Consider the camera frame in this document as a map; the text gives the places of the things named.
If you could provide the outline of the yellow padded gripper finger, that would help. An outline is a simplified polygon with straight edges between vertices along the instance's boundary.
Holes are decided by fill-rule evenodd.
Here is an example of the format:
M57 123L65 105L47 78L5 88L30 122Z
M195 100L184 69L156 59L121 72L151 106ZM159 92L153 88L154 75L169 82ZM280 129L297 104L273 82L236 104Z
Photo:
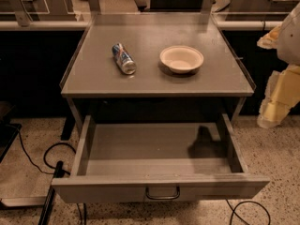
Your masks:
M282 72L273 71L264 95L257 124L261 128L273 128L300 102L300 67L288 65Z

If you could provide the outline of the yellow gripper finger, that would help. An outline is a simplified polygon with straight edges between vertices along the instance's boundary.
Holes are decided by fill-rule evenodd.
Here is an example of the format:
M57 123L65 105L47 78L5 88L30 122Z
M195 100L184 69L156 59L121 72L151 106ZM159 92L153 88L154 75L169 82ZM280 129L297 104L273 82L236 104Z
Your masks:
M257 41L257 46L263 49L275 49L278 46L278 37L281 26L276 26Z

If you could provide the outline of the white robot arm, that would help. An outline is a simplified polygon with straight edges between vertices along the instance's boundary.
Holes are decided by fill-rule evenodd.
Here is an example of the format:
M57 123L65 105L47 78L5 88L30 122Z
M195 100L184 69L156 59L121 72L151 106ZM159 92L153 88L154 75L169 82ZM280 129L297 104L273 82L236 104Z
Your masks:
M282 72L272 72L259 109L257 124L273 128L300 102L300 3L281 25L261 37L257 46L276 49L277 57L288 64Z

